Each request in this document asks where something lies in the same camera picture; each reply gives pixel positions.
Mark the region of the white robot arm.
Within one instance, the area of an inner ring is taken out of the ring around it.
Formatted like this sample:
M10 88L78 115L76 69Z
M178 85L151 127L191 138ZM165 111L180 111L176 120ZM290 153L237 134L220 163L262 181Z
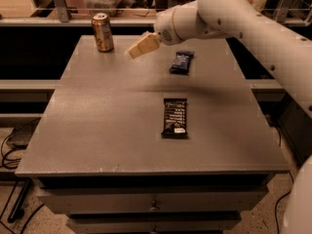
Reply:
M234 37L312 117L312 41L259 13L248 0L196 0L156 16L128 50L137 58L188 39Z

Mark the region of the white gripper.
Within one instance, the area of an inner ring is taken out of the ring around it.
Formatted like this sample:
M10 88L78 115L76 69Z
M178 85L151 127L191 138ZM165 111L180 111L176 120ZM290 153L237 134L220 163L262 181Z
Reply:
M155 33L145 32L131 48L128 49L128 54L133 59L157 50L160 47L160 41L168 46L182 42L174 26L175 11L176 7L173 7L166 11L159 12L156 15L154 23Z

